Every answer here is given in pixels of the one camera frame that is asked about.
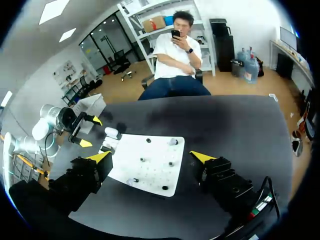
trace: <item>glass door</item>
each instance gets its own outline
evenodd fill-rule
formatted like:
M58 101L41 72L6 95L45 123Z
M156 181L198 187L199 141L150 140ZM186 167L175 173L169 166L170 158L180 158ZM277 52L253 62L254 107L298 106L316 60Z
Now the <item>glass door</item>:
M102 56L100 50L95 45L94 41L90 36L87 36L82 43L80 43L80 48L83 51L86 58L89 60L91 65L99 74L105 74L103 67L108 63Z
M115 14L103 21L92 33L91 36L111 66L114 61L114 54L121 50L124 51L130 63L133 64L138 61L132 45Z

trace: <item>wristwatch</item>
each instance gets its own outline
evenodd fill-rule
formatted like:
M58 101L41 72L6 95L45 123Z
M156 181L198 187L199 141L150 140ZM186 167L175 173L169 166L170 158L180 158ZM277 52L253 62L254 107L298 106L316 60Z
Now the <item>wristwatch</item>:
M192 48L189 49L189 51L186 51L187 54L192 53L194 50Z

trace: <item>white t-shirt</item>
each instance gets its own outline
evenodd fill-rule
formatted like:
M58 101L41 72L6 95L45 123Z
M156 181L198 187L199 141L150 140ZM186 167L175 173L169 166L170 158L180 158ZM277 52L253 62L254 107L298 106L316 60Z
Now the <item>white t-shirt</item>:
M171 41L171 39L172 39L171 33L161 34L156 40L155 48L152 54L153 55L166 54L169 57L181 63L190 65L188 53L185 50L181 49L178 45L174 44ZM195 55L201 60L201 63L202 63L200 44L189 36L186 37L186 41L189 44L190 48L193 49ZM188 76L188 75L185 74L179 68L176 68L174 66L168 66L160 61L156 61L154 79L174 78L176 76Z

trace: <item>man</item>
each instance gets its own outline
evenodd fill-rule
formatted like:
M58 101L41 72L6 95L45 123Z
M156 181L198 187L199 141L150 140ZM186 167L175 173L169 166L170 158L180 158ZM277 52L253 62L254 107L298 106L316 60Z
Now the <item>man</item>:
M156 55L154 82L140 96L139 100L158 99L171 96L203 96L210 92L195 79L196 69L202 64L199 43L187 36L194 23L193 16L185 11L173 15L174 30L180 37L171 33L161 34L153 55Z

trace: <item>ceiling light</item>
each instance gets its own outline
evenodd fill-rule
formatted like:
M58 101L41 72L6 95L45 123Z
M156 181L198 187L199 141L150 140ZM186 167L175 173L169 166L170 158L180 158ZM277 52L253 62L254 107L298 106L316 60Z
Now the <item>ceiling light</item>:
M12 96L12 92L11 91L8 91L4 97L4 99L2 100L1 102L1 107L5 107L7 105L7 103L9 102L9 99L11 98Z
M47 3L44 6L39 25L50 19L60 16L67 6L68 2L69 0L56 0Z
M62 34L59 43L61 43L63 40L70 38L72 34L74 34L75 30L76 28L66 31L64 34Z

